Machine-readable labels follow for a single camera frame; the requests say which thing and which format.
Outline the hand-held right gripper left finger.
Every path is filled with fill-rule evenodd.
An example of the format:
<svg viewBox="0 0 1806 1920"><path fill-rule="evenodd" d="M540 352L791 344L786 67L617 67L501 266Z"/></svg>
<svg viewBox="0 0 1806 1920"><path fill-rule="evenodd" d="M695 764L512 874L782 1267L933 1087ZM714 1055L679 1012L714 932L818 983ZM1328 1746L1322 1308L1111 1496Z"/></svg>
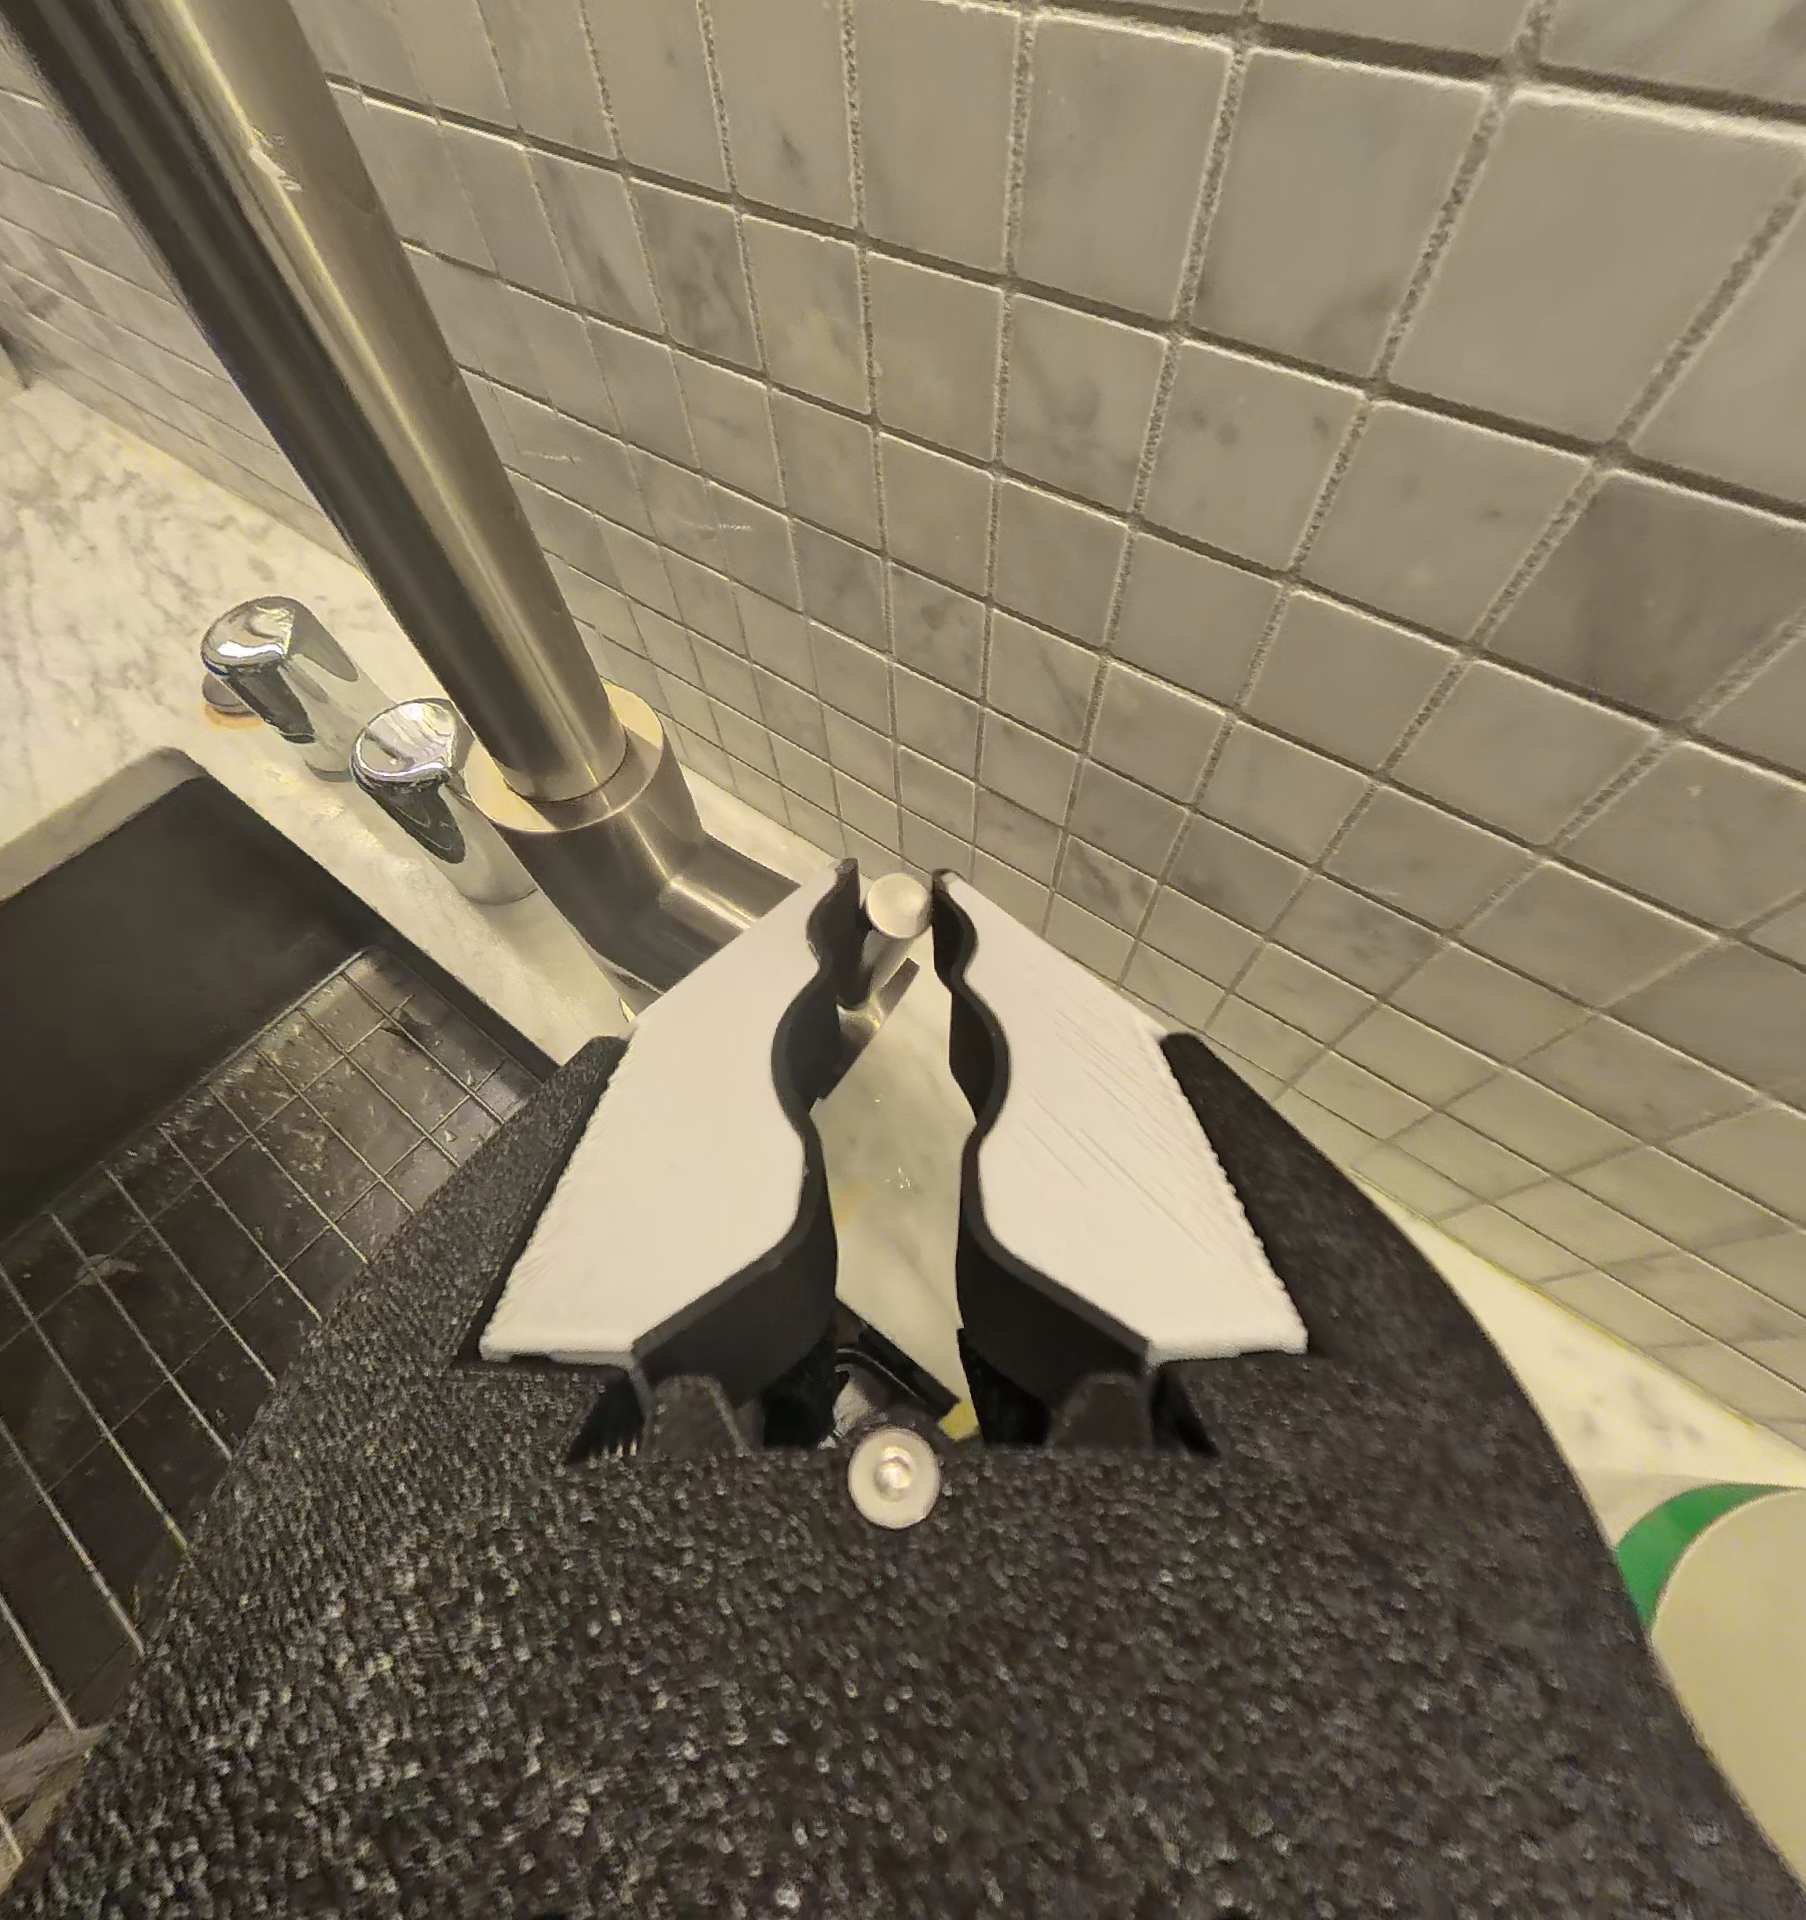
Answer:
<svg viewBox="0 0 1806 1920"><path fill-rule="evenodd" d="M478 1334L484 1361L602 1365L649 1391L707 1378L748 1401L820 1347L839 1239L814 1109L842 1073L862 940L842 860L641 1013Z"/></svg>

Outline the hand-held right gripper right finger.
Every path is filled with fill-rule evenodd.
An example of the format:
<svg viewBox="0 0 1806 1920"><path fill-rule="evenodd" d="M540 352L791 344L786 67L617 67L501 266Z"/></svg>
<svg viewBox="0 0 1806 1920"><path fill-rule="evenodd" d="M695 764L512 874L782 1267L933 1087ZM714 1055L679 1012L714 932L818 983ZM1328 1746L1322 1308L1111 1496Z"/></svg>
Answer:
<svg viewBox="0 0 1806 1920"><path fill-rule="evenodd" d="M1174 1031L971 880L934 878L948 1068L972 1111L954 1283L979 1412L1061 1412L1095 1378L1300 1356Z"/></svg>

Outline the stainless steel sink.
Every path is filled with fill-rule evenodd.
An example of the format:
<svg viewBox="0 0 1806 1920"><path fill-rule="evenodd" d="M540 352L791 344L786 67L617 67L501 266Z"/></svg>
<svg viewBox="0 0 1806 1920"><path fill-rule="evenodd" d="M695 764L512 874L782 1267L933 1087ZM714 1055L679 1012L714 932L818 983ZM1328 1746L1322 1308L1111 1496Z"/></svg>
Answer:
<svg viewBox="0 0 1806 1920"><path fill-rule="evenodd" d="M484 1004L207 775L0 902L0 1239L370 945Z"/></svg>

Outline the stainless steel kitchen faucet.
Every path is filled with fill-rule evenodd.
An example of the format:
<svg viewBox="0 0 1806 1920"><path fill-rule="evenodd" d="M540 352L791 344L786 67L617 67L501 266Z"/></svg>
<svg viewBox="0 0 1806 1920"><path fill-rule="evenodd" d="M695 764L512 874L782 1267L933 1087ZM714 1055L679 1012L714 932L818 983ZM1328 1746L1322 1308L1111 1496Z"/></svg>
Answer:
<svg viewBox="0 0 1806 1920"><path fill-rule="evenodd" d="M929 895L870 921L711 836L657 711L586 651L293 3L10 1L8 34L176 295L469 723L475 818L604 972L658 995L809 916L848 1057L910 987Z"/></svg>

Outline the chrome sink button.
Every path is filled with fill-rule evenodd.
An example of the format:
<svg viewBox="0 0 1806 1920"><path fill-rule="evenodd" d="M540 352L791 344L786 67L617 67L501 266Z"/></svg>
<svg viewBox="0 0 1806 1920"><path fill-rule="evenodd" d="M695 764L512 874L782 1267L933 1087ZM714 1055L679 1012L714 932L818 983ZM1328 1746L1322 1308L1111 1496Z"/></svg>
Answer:
<svg viewBox="0 0 1806 1920"><path fill-rule="evenodd" d="M380 695L311 606L282 594L245 599L207 629L201 660L316 778L352 778Z"/></svg>
<svg viewBox="0 0 1806 1920"><path fill-rule="evenodd" d="M412 698L375 713L356 733L348 769L434 868L478 905L514 905L538 886L469 782L476 738L446 698Z"/></svg>

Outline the yellow dish soap pump bottle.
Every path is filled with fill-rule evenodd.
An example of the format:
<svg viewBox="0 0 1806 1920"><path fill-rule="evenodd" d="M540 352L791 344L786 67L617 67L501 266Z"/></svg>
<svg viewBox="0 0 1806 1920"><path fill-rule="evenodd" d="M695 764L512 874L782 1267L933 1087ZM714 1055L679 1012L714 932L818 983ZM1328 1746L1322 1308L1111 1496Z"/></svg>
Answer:
<svg viewBox="0 0 1806 1920"><path fill-rule="evenodd" d="M1710 1757L1806 1887L1806 1487L1685 1487L1615 1557Z"/></svg>

